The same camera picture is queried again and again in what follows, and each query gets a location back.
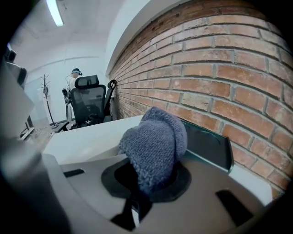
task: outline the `chair backrest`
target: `chair backrest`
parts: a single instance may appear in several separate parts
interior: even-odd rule
[[[80,77],[75,86],[71,99],[76,123],[84,123],[91,114],[103,121],[106,86],[99,85],[97,76]]]

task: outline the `brick wall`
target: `brick wall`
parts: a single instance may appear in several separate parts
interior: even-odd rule
[[[158,106],[229,136],[236,164],[274,196],[293,172],[293,60],[278,29],[238,0],[191,1],[151,22],[110,73],[120,118]]]

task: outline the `headphones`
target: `headphones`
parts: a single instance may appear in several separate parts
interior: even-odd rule
[[[78,75],[82,75],[82,72],[78,69],[78,68],[74,68],[71,72],[71,74],[73,73],[78,73]]]

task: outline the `fluorescent light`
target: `fluorescent light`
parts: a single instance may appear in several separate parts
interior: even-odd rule
[[[63,26],[63,21],[57,6],[56,0],[46,0],[50,13],[57,27]]]

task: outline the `blue-gray knitted fabric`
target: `blue-gray knitted fabric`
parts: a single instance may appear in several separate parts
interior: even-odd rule
[[[149,195],[164,185],[174,164],[187,148],[187,134],[182,122],[174,115],[152,107],[138,126],[128,129],[120,143],[138,174],[139,189]]]

